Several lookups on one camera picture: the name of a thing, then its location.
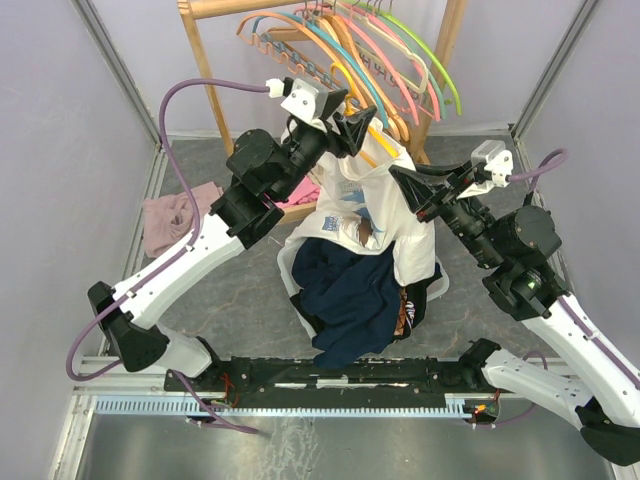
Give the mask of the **white printed t shirt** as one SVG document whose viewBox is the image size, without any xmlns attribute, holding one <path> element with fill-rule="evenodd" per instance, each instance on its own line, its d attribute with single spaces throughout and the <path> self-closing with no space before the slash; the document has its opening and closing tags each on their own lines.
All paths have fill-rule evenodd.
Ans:
<svg viewBox="0 0 640 480">
<path fill-rule="evenodd" d="M 400 143 L 379 132 L 398 157 L 388 155 L 369 133 L 355 157 L 324 154 L 314 168 L 320 181 L 315 210 L 284 247 L 299 250 L 309 238 L 328 240 L 359 255 L 378 255 L 392 247 L 395 279 L 407 286 L 434 275 L 435 227 L 417 220 L 389 173 L 392 166 L 414 170 L 411 157 Z"/>
</svg>

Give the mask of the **turquoise plastic hanger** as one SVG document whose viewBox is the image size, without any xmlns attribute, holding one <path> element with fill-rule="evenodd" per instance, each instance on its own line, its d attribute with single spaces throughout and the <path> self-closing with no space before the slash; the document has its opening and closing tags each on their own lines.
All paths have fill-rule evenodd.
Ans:
<svg viewBox="0 0 640 480">
<path fill-rule="evenodd" d="M 378 108 L 378 112 L 379 112 L 383 127 L 388 128 L 390 126 L 389 118 L 386 113 L 386 108 L 384 107 L 381 96 L 378 94 L 377 89 L 374 87 L 373 83 L 367 78 L 364 70 L 357 64 L 355 58 L 342 47 L 339 41 L 334 40 L 328 33 L 316 27 L 314 24 L 304 23 L 301 17 L 298 17 L 294 14 L 290 14 L 286 12 L 277 13 L 277 12 L 267 11 L 263 13 L 261 17 L 273 17 L 273 18 L 281 19 L 285 22 L 288 22 L 291 25 L 294 25 L 296 27 L 305 27 L 310 32 L 312 32 L 315 36 L 325 41 L 331 48 L 337 51 L 342 56 L 342 58 L 346 61 L 346 63 L 355 71 L 356 77 L 363 83 L 364 89 L 372 97 L 376 107 Z"/>
</svg>

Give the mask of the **navy blue t shirt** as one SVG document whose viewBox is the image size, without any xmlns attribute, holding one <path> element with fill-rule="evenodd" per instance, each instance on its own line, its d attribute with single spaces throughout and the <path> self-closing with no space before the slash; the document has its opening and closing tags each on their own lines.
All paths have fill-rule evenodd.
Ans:
<svg viewBox="0 0 640 480">
<path fill-rule="evenodd" d="M 312 340 L 316 367 L 342 369 L 392 342 L 401 306 L 392 247 L 359 255 L 309 238 L 295 256 L 292 276 L 301 287 L 302 310 L 323 324 Z"/>
</svg>

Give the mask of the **peach orange plastic hanger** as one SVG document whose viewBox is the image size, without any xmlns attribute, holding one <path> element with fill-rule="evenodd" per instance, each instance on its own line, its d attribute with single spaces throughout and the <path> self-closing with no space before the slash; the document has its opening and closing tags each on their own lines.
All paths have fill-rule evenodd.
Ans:
<svg viewBox="0 0 640 480">
<path fill-rule="evenodd" d="M 325 41 L 315 36 L 305 27 L 296 27 L 273 17 L 261 17 L 263 13 L 265 12 L 246 15 L 238 25 L 236 35 L 265 55 L 273 57 L 281 64 L 285 64 L 295 75 L 307 75 L 334 89 L 342 86 L 337 77 L 344 76 L 339 70 L 331 74 L 330 66 L 333 62 L 341 62 L 350 72 L 361 95 L 364 97 L 365 102 L 355 99 L 356 104 L 361 107 L 375 105 L 371 104 L 366 92 L 360 89 L 358 78 L 353 76 L 354 71 L 350 69 L 342 56 L 327 45 Z M 312 60 L 306 54 L 300 53 L 292 46 L 292 43 L 296 41 L 313 43 L 328 58 L 329 66 L 327 68 L 320 67 L 317 61 Z"/>
</svg>

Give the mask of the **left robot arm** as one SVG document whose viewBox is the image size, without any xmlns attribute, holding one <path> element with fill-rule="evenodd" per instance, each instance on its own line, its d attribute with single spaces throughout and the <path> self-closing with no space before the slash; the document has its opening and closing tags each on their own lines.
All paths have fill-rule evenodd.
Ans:
<svg viewBox="0 0 640 480">
<path fill-rule="evenodd" d="M 159 366 L 182 373 L 198 389 L 215 387 L 221 366 L 213 350 L 163 326 L 161 316 L 204 276 L 265 237 L 284 215 L 279 203 L 323 154 L 356 155 L 376 111 L 367 107 L 347 115 L 336 107 L 309 121 L 293 114 L 282 142 L 263 129 L 243 133 L 227 160 L 230 185 L 205 214 L 195 215 L 187 235 L 137 274 L 89 289 L 117 364 L 129 373 Z"/>
</svg>

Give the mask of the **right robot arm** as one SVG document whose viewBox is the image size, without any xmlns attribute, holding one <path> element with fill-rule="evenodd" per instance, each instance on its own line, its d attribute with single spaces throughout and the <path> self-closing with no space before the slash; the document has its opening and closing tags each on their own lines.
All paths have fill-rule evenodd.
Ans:
<svg viewBox="0 0 640 480">
<path fill-rule="evenodd" d="M 550 212 L 525 203 L 495 217 L 478 197 L 463 194 L 479 177 L 468 162 L 450 169 L 393 166 L 390 173 L 416 218 L 441 219 L 488 271 L 482 283 L 494 304 L 551 346 L 576 376 L 536 367 L 481 339 L 458 368 L 463 386 L 518 394 L 566 420 L 609 462 L 638 463 L 639 370 L 597 329 L 550 265 L 561 245 Z"/>
</svg>

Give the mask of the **pink plastic hanger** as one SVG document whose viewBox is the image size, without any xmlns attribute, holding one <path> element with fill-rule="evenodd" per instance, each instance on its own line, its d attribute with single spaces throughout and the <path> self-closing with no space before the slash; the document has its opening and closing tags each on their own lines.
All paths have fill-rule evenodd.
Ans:
<svg viewBox="0 0 640 480">
<path fill-rule="evenodd" d="M 375 32 L 367 28 L 361 21 L 359 21 L 355 16 L 349 16 L 338 10 L 335 6 L 335 2 L 331 3 L 320 3 L 317 2 L 312 6 L 304 5 L 302 7 L 297 8 L 294 11 L 294 15 L 303 16 L 303 14 L 307 11 L 319 10 L 321 13 L 328 14 L 338 14 L 346 17 L 348 20 L 352 22 L 353 25 L 359 27 L 361 31 L 369 37 L 368 40 L 363 40 L 355 33 L 352 34 L 352 37 L 357 45 L 357 49 L 359 50 L 359 55 L 363 62 L 367 65 L 367 68 L 373 78 L 376 80 L 378 85 L 382 88 L 386 96 L 391 100 L 395 109 L 400 114 L 400 116 L 404 119 L 405 115 L 409 115 L 413 120 L 415 125 L 419 125 L 421 122 L 421 116 L 426 115 L 427 117 L 439 122 L 443 120 L 442 118 L 438 118 L 433 114 L 429 114 L 429 111 L 433 111 L 433 105 L 431 100 L 429 99 L 430 94 L 433 94 L 433 90 L 428 88 L 426 93 L 418 94 L 410 89 L 407 85 L 408 81 L 411 80 L 406 75 L 402 74 L 396 67 L 394 62 L 388 58 L 385 54 L 385 51 L 378 45 L 378 40 L 382 40 L 384 43 L 390 45 L 380 36 L 378 36 Z M 341 1 L 343 3 L 351 3 L 358 2 L 359 4 L 363 4 L 359 1 Z M 413 81 L 416 84 L 420 83 L 419 74 L 416 72 L 417 79 Z"/>
</svg>

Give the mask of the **lime green hanger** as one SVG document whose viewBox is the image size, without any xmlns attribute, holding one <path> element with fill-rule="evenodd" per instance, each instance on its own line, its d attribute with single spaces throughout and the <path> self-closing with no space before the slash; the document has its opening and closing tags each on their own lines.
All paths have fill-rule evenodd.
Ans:
<svg viewBox="0 0 640 480">
<path fill-rule="evenodd" d="M 414 43 L 419 46 L 430 58 L 431 65 L 439 73 L 439 79 L 444 81 L 444 84 L 449 88 L 452 100 L 451 103 L 455 106 L 457 116 L 463 115 L 463 108 L 461 103 L 460 94 L 457 85 L 451 78 L 448 65 L 451 60 L 451 55 L 458 38 L 462 19 L 467 8 L 467 1 L 448 1 L 446 3 L 445 11 L 440 23 L 440 31 L 436 42 L 436 47 L 432 50 L 427 46 L 425 41 L 408 25 L 400 21 L 391 11 L 392 1 L 389 2 L 388 10 L 381 10 L 381 1 L 376 1 L 372 6 L 360 5 L 358 2 L 351 2 L 351 5 L 355 5 L 363 8 L 367 13 L 372 15 L 381 16 L 390 23 L 398 27 L 404 32 Z"/>
</svg>

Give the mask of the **hot pink cloth in rack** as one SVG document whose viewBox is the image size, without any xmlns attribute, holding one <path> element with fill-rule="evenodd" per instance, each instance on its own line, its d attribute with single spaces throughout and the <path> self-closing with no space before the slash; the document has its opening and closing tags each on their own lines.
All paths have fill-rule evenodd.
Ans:
<svg viewBox="0 0 640 480">
<path fill-rule="evenodd" d="M 305 177 L 296 189 L 289 195 L 284 202 L 277 202 L 279 208 L 289 208 L 298 205 L 315 202 L 318 199 L 320 187 L 311 179 Z"/>
</svg>

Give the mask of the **white perforated plastic basket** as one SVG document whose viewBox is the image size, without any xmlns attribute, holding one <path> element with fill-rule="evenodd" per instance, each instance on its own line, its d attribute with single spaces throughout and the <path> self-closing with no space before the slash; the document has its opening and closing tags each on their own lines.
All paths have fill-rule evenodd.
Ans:
<svg viewBox="0 0 640 480">
<path fill-rule="evenodd" d="M 299 293 L 301 291 L 301 287 L 295 282 L 295 280 L 294 280 L 294 278 L 293 278 L 293 276 L 291 274 L 293 263 L 294 263 L 297 251 L 298 251 L 297 247 L 291 247 L 291 248 L 283 247 L 279 251 L 279 253 L 277 255 L 277 264 L 278 264 L 278 267 L 279 267 L 279 270 L 280 270 L 280 273 L 281 273 L 281 278 L 282 278 L 285 290 L 286 290 L 286 292 L 287 292 L 287 294 L 289 296 L 289 300 L 293 295 L 295 295 L 296 293 Z M 445 270 L 444 270 L 444 275 L 445 275 L 445 278 L 448 280 L 448 289 L 449 289 L 450 280 L 449 280 L 449 276 L 448 276 L 448 274 L 447 274 L 447 272 Z M 428 304 L 430 302 L 442 297 L 445 293 L 438 292 L 438 293 L 435 294 L 435 297 L 430 295 Z M 300 317 L 300 315 L 297 312 L 296 312 L 296 315 L 297 315 L 297 317 L 299 318 L 299 320 L 301 322 L 302 318 Z M 302 324 L 303 328 L 305 329 L 306 333 L 308 334 L 309 338 L 313 339 L 315 336 L 313 338 L 310 337 L 311 330 L 310 330 L 309 326 L 308 325 L 304 325 L 302 322 L 301 322 L 301 324 Z"/>
</svg>

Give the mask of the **wooden clothes rack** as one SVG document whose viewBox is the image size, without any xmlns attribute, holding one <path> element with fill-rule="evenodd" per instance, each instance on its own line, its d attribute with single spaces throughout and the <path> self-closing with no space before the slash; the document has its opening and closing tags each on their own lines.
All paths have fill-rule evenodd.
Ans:
<svg viewBox="0 0 640 480">
<path fill-rule="evenodd" d="M 198 20 L 254 11 L 262 13 L 267 9 L 293 4 L 296 4 L 296 1 L 178 1 L 177 7 L 200 75 L 205 78 L 213 77 L 209 59 L 197 26 Z M 466 8 L 466 1 L 448 1 L 446 3 L 435 47 L 435 57 L 440 61 L 445 72 L 447 72 L 447 67 L 458 39 Z M 212 85 L 205 85 L 204 89 L 226 152 L 231 154 L 234 142 L 222 110 L 218 92 Z M 429 122 L 426 122 L 422 126 L 416 127 L 410 136 L 408 151 L 412 159 L 419 165 L 429 163 L 429 158 L 424 149 L 429 128 Z"/>
</svg>

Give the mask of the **mauve pink crumpled garment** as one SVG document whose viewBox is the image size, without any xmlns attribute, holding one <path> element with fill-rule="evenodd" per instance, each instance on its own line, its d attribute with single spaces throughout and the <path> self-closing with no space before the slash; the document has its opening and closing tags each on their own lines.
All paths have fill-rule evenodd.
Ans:
<svg viewBox="0 0 640 480">
<path fill-rule="evenodd" d="M 223 189 L 208 182 L 191 189 L 200 219 L 222 195 Z M 186 192 L 168 194 L 143 202 L 143 246 L 146 256 L 158 258 L 194 227 L 195 216 Z"/>
</svg>

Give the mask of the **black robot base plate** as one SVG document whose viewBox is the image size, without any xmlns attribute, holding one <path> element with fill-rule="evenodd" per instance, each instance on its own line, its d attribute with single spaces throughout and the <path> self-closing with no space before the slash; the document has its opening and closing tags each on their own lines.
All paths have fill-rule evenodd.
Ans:
<svg viewBox="0 0 640 480">
<path fill-rule="evenodd" d="M 500 349 L 481 338 L 457 360 L 365 358 L 338 370 L 310 359 L 233 357 L 189 383 L 198 393 L 229 393 L 239 408 L 443 407 L 447 394 L 495 392 L 481 368 Z"/>
</svg>

